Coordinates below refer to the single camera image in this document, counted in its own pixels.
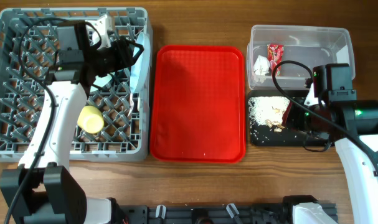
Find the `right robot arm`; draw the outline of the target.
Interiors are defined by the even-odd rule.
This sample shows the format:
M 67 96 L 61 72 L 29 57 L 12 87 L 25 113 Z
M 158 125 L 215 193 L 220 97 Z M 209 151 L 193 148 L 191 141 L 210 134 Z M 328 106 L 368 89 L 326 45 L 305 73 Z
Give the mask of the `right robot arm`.
M 335 146 L 344 167 L 356 223 L 378 223 L 378 101 L 358 100 L 346 63 L 314 67 L 306 81 L 307 103 L 289 99 L 283 125 Z

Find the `white tissue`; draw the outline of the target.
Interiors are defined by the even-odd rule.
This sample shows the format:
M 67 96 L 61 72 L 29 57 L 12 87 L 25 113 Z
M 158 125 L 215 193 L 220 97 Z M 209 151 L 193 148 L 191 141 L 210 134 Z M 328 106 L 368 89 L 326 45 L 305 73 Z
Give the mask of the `white tissue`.
M 266 57 L 259 55 L 253 66 L 256 82 L 263 83 L 265 81 L 266 74 L 269 73 L 269 69 L 269 60 Z

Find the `light blue plate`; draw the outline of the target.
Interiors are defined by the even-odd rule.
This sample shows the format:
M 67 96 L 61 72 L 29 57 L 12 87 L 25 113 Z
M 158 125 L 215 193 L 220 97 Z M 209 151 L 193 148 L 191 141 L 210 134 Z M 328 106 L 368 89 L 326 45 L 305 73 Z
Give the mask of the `light blue plate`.
M 147 79 L 150 59 L 151 59 L 151 42 L 149 36 L 141 32 L 136 39 L 136 43 L 143 46 L 144 50 L 138 57 L 130 71 L 130 91 L 139 93 Z

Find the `red snack wrapper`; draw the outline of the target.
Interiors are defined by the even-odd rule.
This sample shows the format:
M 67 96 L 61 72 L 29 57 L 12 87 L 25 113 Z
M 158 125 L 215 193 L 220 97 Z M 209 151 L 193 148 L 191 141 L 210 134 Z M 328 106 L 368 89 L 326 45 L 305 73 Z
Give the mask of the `red snack wrapper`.
M 268 44 L 267 45 L 267 59 L 270 64 L 270 70 L 273 69 L 283 60 L 284 45 Z

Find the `rice and peanut shells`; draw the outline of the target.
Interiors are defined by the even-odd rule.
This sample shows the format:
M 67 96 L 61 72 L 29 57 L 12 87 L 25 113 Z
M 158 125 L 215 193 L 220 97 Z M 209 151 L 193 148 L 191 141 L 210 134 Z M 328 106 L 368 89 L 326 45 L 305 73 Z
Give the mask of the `rice and peanut shells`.
M 255 96 L 248 99 L 248 117 L 250 127 L 264 126 L 275 133 L 282 132 L 283 115 L 289 100 L 282 96 Z

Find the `white plastic spoon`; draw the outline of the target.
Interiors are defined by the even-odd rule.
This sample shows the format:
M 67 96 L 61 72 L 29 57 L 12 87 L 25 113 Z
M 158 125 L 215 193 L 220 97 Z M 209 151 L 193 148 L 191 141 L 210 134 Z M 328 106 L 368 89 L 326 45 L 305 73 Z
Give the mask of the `white plastic spoon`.
M 135 103 L 134 103 L 134 100 L 133 100 L 133 93 L 130 93 L 130 100 L 129 100 L 129 102 L 130 102 L 130 108 L 129 108 L 129 112 L 128 112 L 128 117 L 130 118 L 131 117 L 131 115 L 132 115 L 132 112 L 133 112 L 133 109 L 134 109 L 134 107 L 135 107 Z

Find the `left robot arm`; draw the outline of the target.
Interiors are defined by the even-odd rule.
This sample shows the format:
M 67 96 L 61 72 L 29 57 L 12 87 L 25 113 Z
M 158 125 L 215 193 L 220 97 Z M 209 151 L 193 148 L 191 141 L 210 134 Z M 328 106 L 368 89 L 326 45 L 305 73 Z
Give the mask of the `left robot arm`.
M 15 169 L 0 177 L 9 223 L 129 223 L 114 198 L 90 198 L 69 171 L 70 148 L 79 116 L 97 77 L 140 66 L 149 71 L 151 41 L 109 40 L 106 27 L 85 20 L 57 19 L 60 47 L 38 84 L 44 104 L 29 147 Z

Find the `yellow cup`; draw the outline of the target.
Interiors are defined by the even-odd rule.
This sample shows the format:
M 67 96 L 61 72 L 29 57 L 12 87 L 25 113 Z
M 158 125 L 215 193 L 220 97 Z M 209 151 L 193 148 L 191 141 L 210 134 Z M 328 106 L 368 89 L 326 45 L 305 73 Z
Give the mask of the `yellow cup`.
M 84 106 L 78 117 L 77 125 L 87 133 L 99 133 L 104 127 L 101 111 L 94 106 Z

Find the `green bowl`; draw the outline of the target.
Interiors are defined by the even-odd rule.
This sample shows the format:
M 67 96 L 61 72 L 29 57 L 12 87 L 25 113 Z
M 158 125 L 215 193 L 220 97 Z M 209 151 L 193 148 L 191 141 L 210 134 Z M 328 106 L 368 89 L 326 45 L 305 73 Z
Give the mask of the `green bowl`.
M 93 85 L 90 87 L 90 93 L 95 91 L 108 91 L 113 86 L 114 79 L 111 73 L 108 73 L 104 77 L 96 76 Z

